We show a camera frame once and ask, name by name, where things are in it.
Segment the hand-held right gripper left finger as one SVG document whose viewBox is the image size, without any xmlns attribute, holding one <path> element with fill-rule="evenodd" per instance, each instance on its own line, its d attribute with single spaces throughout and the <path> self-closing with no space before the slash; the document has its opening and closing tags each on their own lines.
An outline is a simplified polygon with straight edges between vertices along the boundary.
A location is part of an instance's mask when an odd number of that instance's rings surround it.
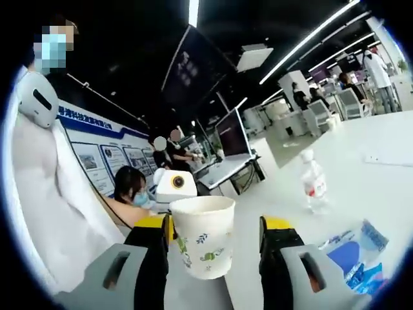
<svg viewBox="0 0 413 310">
<path fill-rule="evenodd" d="M 164 309 L 171 217 L 159 214 L 136 223 L 85 270 L 72 291 L 54 296 L 59 309 Z"/>
</svg>

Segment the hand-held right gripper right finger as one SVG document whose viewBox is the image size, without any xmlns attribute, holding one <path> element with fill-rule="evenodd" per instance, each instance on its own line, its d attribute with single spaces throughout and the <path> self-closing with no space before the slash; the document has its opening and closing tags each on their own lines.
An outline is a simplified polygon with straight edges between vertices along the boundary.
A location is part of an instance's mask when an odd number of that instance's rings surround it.
<svg viewBox="0 0 413 310">
<path fill-rule="evenodd" d="M 293 226 L 275 216 L 259 219 L 259 273 L 264 309 L 366 309 L 367 294 L 345 283 L 343 271 Z"/>
</svg>

